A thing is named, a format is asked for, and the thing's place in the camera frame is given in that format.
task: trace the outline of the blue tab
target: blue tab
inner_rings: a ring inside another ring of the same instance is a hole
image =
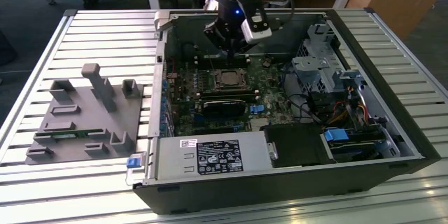
[[[138,167],[141,167],[140,163],[141,163],[141,158],[129,157],[125,166],[126,166],[126,168],[138,168]]]
[[[324,133],[326,141],[346,141],[348,136],[344,129],[329,129]]]
[[[261,112],[264,110],[264,105],[257,106],[257,112]]]

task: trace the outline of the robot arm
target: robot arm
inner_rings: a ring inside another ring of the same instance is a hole
[[[217,18],[204,33],[230,59],[272,35],[262,0],[218,0]]]

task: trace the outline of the circuit board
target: circuit board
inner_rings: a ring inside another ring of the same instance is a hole
[[[249,57],[246,68],[237,69],[198,70],[185,62],[168,74],[174,135],[257,131],[264,125],[293,122],[280,85],[278,65],[270,64],[265,56]],[[208,93],[222,94],[228,99],[204,97]],[[244,104],[244,112],[238,116],[209,118],[204,115],[206,102],[213,104],[222,100]]]

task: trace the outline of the green circuit board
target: green circuit board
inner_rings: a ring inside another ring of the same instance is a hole
[[[286,104],[286,97],[278,83],[282,72],[278,64],[266,63],[264,56],[250,57],[250,64],[246,68],[224,70],[197,70],[192,65],[184,64],[172,73],[169,79],[172,87],[173,122],[174,135],[189,136],[200,134],[216,134],[228,132],[246,132],[257,130],[253,124],[284,124],[294,120],[290,108]],[[225,79],[228,72],[242,75],[241,80],[229,85],[217,82],[216,72]],[[257,100],[245,103],[244,114],[233,118],[208,119],[201,114],[200,92],[216,89],[256,89]],[[262,111],[250,112],[250,106],[262,105]]]

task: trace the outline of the floor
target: floor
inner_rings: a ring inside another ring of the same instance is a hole
[[[18,56],[0,66],[0,125],[8,115],[40,54],[66,9],[84,9],[81,0],[0,0],[0,30]],[[146,9],[148,0],[101,0],[94,9]],[[405,44],[448,88],[448,0],[438,0]]]

